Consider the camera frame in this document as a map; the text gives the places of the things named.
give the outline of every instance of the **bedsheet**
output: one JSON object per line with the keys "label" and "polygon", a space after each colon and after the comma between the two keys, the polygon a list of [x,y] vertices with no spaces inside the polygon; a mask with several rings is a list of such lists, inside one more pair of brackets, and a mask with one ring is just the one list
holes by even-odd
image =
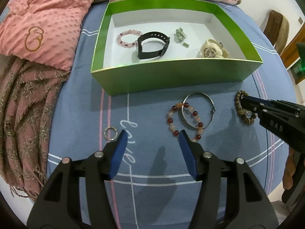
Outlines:
{"label": "bedsheet", "polygon": [[[107,192],[118,228],[186,229],[201,183],[188,174],[178,141],[168,130],[166,114],[172,105],[193,92],[214,101],[212,124],[199,143],[220,159],[243,157],[269,194],[282,180],[288,146],[259,125],[246,125],[234,109],[240,89],[263,99],[296,102],[294,89],[279,55],[254,21],[238,6],[217,3],[240,26],[264,64],[243,82],[198,85],[109,97],[90,74],[98,29],[107,3],[95,4],[83,21],[72,73],[60,92],[54,112],[48,155],[50,176],[63,157],[84,159],[107,143],[107,126],[128,130],[128,146],[119,173],[107,182]],[[189,103],[204,123],[209,104],[200,97]],[[185,127],[176,118],[178,130]],[[187,129],[191,136],[194,131]],[[225,207],[222,189],[219,216]],[[90,223],[84,180],[80,181],[83,221]]]}

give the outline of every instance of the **black smart band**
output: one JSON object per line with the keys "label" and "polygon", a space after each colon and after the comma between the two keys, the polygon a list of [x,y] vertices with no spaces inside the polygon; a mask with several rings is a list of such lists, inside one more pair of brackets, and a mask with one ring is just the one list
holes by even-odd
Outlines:
{"label": "black smart band", "polygon": [[[142,42],[146,39],[150,39],[150,38],[157,38],[160,39],[162,41],[165,42],[165,46],[159,50],[159,51],[154,51],[154,52],[143,52],[142,51]],[[149,33],[145,33],[142,34],[139,38],[138,38],[138,58],[139,59],[152,59],[152,58],[156,58],[156,57],[162,57],[165,53],[166,50],[168,48],[168,45],[170,43],[170,37],[167,37],[164,33],[160,33],[160,32],[149,32]]]}

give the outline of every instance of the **silver bangle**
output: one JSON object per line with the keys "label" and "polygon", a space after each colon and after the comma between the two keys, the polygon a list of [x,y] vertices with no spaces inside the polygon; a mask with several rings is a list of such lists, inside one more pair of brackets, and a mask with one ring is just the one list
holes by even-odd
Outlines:
{"label": "silver bangle", "polygon": [[[113,129],[114,132],[115,132],[115,136],[114,136],[113,138],[110,138],[110,139],[107,137],[107,134],[106,134],[107,131],[108,131],[109,129]],[[113,141],[113,140],[115,140],[116,137],[117,137],[117,129],[116,129],[115,127],[113,127],[113,126],[107,127],[107,128],[104,130],[104,137],[105,137],[105,139],[108,140],[108,141]]]}
{"label": "silver bangle", "polygon": [[186,100],[187,100],[190,96],[192,96],[192,95],[201,95],[201,96],[203,96],[204,98],[207,98],[207,100],[208,100],[208,101],[211,103],[211,105],[212,105],[212,110],[211,110],[211,115],[212,115],[212,117],[211,117],[211,120],[210,120],[210,122],[209,122],[205,127],[201,127],[202,129],[206,129],[206,128],[211,124],[212,120],[214,119],[214,113],[215,113],[215,111],[216,111],[215,106],[214,106],[214,102],[212,101],[212,99],[211,99],[207,94],[202,93],[202,92],[192,93],[192,94],[189,94],[186,98],[184,98],[184,100],[183,100],[183,102],[182,102],[182,108],[181,108],[182,116],[183,116],[183,118],[184,118],[184,120],[186,121],[187,124],[189,124],[191,127],[196,128],[196,129],[199,129],[200,127],[194,126],[193,124],[189,123],[189,122],[187,121],[187,119],[186,119],[186,117],[185,117],[185,115],[184,115],[184,111],[183,111],[184,103],[185,103]]}

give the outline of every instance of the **watch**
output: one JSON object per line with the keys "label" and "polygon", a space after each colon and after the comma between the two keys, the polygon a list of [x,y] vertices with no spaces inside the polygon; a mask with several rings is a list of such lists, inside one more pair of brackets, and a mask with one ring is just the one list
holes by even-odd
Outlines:
{"label": "watch", "polygon": [[[150,39],[150,38],[157,38],[157,39],[164,41],[165,46],[159,51],[143,52],[142,42],[144,40]],[[142,34],[138,38],[138,44],[137,44],[138,58],[139,59],[152,59],[152,58],[156,58],[156,57],[162,57],[166,53],[169,43],[170,43],[170,37],[166,36],[164,33],[149,32],[149,33]]]}

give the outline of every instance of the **pink beaded bracelet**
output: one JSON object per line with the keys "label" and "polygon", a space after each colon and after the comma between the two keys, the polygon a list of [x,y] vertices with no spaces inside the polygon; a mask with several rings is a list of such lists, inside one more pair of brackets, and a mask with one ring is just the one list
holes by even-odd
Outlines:
{"label": "pink beaded bracelet", "polygon": [[200,121],[200,117],[198,116],[198,112],[194,110],[193,107],[191,107],[187,102],[185,103],[182,103],[182,102],[179,102],[177,103],[176,105],[172,106],[171,110],[168,112],[167,114],[167,123],[168,125],[170,126],[170,130],[173,132],[173,135],[174,136],[178,136],[179,135],[179,131],[175,129],[175,126],[173,125],[173,114],[174,112],[177,112],[178,111],[178,108],[182,108],[185,107],[185,108],[188,108],[188,110],[191,112],[191,115],[194,116],[195,118],[195,121],[198,122],[198,134],[195,136],[195,138],[192,140],[193,142],[196,142],[198,140],[201,139],[201,134],[203,134],[203,123]]}
{"label": "pink beaded bracelet", "polygon": [[127,34],[133,34],[133,35],[137,35],[137,36],[141,36],[143,33],[137,30],[128,30],[128,31],[124,31],[122,33],[120,33],[116,39],[117,43],[122,46],[122,47],[127,47],[127,48],[131,48],[131,47],[135,47],[138,43],[138,39],[133,42],[133,43],[127,43],[125,41],[122,41],[122,37],[127,35]]}

